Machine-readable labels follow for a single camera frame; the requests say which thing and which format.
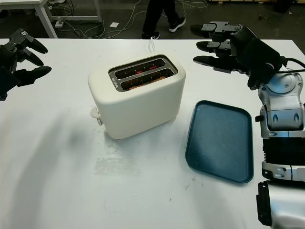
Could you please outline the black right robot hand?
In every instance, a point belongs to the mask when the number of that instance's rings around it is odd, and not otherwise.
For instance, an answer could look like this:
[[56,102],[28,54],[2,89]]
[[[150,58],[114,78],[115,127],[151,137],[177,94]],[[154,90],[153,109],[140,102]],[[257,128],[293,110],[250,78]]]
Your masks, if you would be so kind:
[[212,67],[215,71],[224,73],[239,72],[246,74],[249,79],[247,86],[251,90],[259,88],[262,82],[244,63],[239,60],[242,57],[247,45],[256,34],[241,24],[232,25],[227,21],[211,21],[204,24],[191,26],[191,33],[210,41],[200,41],[196,47],[204,52],[214,53],[216,56],[196,56],[193,58],[195,63],[203,66]]

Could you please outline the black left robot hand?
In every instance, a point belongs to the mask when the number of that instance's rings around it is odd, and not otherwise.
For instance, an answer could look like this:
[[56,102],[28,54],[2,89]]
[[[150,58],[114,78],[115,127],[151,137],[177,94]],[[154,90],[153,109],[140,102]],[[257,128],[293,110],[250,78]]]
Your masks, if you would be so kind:
[[[51,71],[42,60],[29,50],[29,48],[46,54],[48,49],[37,39],[29,35],[23,28],[16,30],[9,41],[0,46],[0,100],[5,101],[8,91],[14,87],[33,84],[37,79]],[[27,60],[37,68],[27,71],[17,70],[17,63]]]

